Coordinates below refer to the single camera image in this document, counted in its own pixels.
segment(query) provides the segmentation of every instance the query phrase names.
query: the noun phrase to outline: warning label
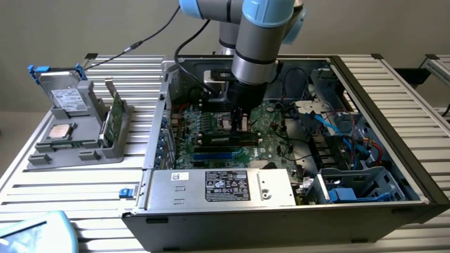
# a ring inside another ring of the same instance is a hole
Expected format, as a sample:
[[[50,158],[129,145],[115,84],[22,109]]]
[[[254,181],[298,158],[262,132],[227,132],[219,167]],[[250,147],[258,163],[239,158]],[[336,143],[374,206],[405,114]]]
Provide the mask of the warning label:
[[[209,202],[250,200],[247,171],[206,171],[205,198]]]

